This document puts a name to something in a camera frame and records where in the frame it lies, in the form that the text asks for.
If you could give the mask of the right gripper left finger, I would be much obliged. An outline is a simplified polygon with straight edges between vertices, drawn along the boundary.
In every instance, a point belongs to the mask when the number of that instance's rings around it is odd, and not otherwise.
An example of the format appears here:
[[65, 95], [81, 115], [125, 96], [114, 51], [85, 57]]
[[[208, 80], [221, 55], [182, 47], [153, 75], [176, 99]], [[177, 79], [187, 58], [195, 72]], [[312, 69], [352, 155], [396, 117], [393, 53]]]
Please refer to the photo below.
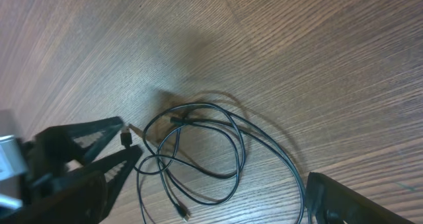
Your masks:
[[99, 224], [104, 219], [107, 187], [95, 171], [70, 187], [1, 219], [1, 224]]

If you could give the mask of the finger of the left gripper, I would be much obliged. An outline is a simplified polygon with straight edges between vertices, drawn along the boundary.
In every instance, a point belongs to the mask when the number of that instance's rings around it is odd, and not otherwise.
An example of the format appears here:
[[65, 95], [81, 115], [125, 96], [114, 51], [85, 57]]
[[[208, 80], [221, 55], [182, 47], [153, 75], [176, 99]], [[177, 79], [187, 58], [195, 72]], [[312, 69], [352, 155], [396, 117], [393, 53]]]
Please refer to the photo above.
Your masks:
[[108, 217], [141, 154], [141, 149], [133, 145], [73, 170], [65, 177], [67, 187], [80, 185], [79, 190], [85, 193], [82, 200], [91, 202], [83, 208], [87, 216]]
[[54, 126], [42, 132], [42, 143], [49, 155], [65, 163], [76, 160], [86, 165], [108, 145], [123, 128], [118, 117], [79, 124]]

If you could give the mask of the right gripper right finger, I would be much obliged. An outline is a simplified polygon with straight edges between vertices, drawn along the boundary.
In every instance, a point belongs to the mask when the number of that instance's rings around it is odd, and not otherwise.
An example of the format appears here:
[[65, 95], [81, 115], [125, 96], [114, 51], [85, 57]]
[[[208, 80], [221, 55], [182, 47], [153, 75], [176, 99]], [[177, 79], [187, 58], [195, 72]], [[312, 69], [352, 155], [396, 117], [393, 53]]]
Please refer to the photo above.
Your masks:
[[404, 217], [318, 172], [308, 175], [305, 205], [318, 224], [412, 224]]

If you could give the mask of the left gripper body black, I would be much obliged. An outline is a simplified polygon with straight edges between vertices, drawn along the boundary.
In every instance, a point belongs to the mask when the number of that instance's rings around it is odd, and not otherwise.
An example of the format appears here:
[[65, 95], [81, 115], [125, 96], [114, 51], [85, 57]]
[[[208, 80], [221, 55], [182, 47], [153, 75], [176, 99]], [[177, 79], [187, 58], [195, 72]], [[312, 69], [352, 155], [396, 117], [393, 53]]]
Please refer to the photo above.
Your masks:
[[23, 204], [33, 204], [59, 190], [56, 181], [68, 168], [58, 145], [59, 138], [54, 131], [42, 131], [22, 145], [28, 167], [20, 178]]

